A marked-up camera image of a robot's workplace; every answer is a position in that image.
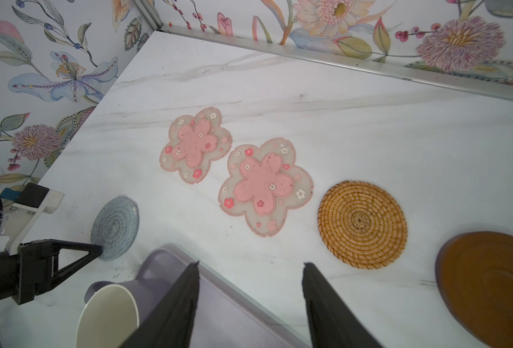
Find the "brown saucer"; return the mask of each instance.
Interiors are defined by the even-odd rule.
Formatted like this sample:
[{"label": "brown saucer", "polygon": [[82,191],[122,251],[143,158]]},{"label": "brown saucer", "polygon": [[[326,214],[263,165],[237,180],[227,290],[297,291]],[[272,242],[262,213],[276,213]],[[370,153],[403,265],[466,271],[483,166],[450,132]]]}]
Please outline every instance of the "brown saucer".
[{"label": "brown saucer", "polygon": [[513,236],[458,235],[440,249],[436,281],[453,316],[494,348],[513,347]]}]

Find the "purple tray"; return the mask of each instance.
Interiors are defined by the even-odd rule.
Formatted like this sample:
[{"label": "purple tray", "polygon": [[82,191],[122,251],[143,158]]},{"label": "purple tray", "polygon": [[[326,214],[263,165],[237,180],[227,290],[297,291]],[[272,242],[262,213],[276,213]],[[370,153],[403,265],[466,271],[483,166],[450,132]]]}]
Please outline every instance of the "purple tray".
[{"label": "purple tray", "polygon": [[[163,279],[173,284],[192,262],[195,260],[179,246],[168,244],[147,256],[135,279]],[[202,262],[199,274],[199,301],[191,347],[309,347],[287,325]]]}]

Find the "blue flower illustration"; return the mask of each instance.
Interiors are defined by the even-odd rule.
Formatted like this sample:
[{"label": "blue flower illustration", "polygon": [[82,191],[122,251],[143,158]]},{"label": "blue flower illustration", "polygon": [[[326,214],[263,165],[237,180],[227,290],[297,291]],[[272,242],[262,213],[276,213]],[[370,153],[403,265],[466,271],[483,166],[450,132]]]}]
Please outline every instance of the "blue flower illustration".
[{"label": "blue flower illustration", "polygon": [[52,62],[52,69],[64,81],[50,81],[37,73],[24,73],[9,81],[9,89],[16,93],[35,95],[44,101],[56,101],[66,97],[77,102],[86,95],[102,99],[104,94],[100,92],[101,82],[110,81],[117,73],[117,57],[109,63],[100,63],[92,73],[84,75],[86,69],[69,53],[51,52],[50,56],[56,60]]}]

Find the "cherry blossom coaster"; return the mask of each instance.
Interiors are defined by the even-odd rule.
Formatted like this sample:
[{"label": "cherry blossom coaster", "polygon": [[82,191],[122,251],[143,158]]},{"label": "cherry blossom coaster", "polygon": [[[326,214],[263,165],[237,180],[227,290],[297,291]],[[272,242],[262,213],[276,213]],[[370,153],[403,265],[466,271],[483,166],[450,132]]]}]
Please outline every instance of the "cherry blossom coaster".
[{"label": "cherry blossom coaster", "polygon": [[188,184],[200,183],[210,170],[210,162],[224,157],[232,148],[232,135],[220,124],[217,108],[205,108],[195,117],[176,118],[170,126],[170,142],[160,154],[163,170],[179,171]]},{"label": "cherry blossom coaster", "polygon": [[238,146],[229,155],[228,170],[231,177],[220,189],[220,206],[229,215],[245,215],[261,237],[278,233],[288,209],[302,207],[313,194],[309,174],[295,165],[292,143],[280,137],[260,148]]}]

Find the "white marble surface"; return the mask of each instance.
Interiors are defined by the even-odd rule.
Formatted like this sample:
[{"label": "white marble surface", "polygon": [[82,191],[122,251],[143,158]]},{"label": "white marble surface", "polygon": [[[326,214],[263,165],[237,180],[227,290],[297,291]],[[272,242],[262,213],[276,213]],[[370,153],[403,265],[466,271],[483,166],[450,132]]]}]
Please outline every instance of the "white marble surface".
[{"label": "white marble surface", "polygon": [[[172,120],[208,106],[224,115],[232,148],[284,137],[314,180],[314,197],[272,238],[221,211],[226,157],[193,186],[159,166]],[[406,248],[386,268],[352,268],[319,236],[323,194],[348,179],[380,185],[405,213]],[[462,232],[513,235],[513,102],[154,33],[40,184],[65,198],[25,241],[88,242],[96,214],[120,194],[139,205],[139,233],[123,257],[96,260],[31,303],[0,301],[5,347],[73,347],[88,285],[132,279],[169,242],[306,339],[301,278],[312,261],[385,347],[483,347],[446,309],[434,261]]]}]

